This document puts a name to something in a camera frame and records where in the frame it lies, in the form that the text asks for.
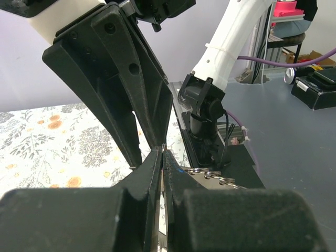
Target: stool leg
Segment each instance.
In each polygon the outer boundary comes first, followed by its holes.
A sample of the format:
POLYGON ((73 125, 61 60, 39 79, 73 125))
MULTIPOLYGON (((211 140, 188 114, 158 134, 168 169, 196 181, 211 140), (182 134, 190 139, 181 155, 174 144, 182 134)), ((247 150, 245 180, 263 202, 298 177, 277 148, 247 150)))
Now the stool leg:
POLYGON ((300 45, 298 45, 298 48, 297 48, 296 53, 295 53, 294 63, 298 62, 301 47, 302 47, 302 43, 300 45))

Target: person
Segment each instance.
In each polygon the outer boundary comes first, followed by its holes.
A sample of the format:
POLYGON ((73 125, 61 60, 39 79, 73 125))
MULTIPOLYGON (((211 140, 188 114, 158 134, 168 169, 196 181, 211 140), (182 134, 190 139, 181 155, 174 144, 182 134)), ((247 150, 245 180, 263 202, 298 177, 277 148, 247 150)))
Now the person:
POLYGON ((306 32, 318 10, 317 0, 297 0, 296 9, 304 11, 303 20, 277 23, 272 31, 274 36, 286 38, 306 32))

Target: screw hole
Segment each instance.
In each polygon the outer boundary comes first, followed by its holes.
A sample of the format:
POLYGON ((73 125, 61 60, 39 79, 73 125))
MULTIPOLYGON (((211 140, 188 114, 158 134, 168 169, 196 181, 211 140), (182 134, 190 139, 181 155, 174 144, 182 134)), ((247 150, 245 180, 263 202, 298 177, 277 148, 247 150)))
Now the screw hole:
POLYGON ((129 71, 133 75, 138 75, 140 73, 140 67, 137 64, 132 63, 129 66, 129 71))
POLYGON ((115 31, 116 27, 113 23, 107 23, 105 24, 105 31, 108 33, 108 34, 114 34, 116 31, 115 31))

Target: wall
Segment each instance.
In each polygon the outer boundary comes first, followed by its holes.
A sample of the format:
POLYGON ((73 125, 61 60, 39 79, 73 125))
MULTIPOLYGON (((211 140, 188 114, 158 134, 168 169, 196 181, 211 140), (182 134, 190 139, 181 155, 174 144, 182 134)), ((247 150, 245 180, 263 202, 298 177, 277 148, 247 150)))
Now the wall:
POLYGON ((319 10, 306 32, 301 54, 308 54, 312 50, 325 54, 336 47, 336 2, 318 0, 317 4, 319 10))
MULTIPOLYGON (((155 33, 140 23, 170 81, 181 81, 197 64, 229 0, 197 0, 155 33)), ((41 60, 49 46, 21 17, 0 10, 0 112, 78 102, 78 97, 41 60)), ((248 52, 249 43, 243 50, 248 52)), ((245 69, 237 62, 232 76, 245 69)))

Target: red object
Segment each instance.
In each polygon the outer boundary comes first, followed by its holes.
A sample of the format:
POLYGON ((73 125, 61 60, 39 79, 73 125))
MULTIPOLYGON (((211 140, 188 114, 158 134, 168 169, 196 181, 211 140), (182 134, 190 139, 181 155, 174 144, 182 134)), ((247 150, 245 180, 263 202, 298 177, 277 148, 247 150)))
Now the red object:
POLYGON ((274 10, 275 17, 297 16, 303 15, 304 11, 296 9, 296 1, 293 2, 277 2, 274 10))

